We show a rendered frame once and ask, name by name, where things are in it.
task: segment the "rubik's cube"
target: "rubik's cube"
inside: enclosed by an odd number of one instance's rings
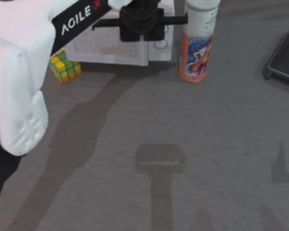
[[[66,83],[81,74],[80,63],[67,60],[65,49],[50,59],[49,67],[61,83]]]

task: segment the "cylindrical container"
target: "cylindrical container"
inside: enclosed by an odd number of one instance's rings
[[[182,32],[179,74],[199,83],[206,76],[218,6],[221,0],[186,0],[188,24]]]

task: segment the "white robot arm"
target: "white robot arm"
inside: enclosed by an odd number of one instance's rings
[[[40,89],[50,56],[111,8],[120,10],[131,2],[0,1],[0,144],[3,149],[22,156],[42,139],[48,113]]]

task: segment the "orange can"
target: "orange can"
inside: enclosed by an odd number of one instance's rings
[[[219,4],[220,0],[186,0],[188,24],[182,32],[179,75],[187,82],[199,83],[207,74]]]

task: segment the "gray table surface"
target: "gray table surface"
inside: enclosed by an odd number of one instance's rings
[[[4,188],[0,231],[289,231],[289,84],[261,75],[288,30],[220,20],[197,85],[176,55],[48,74],[49,129]]]

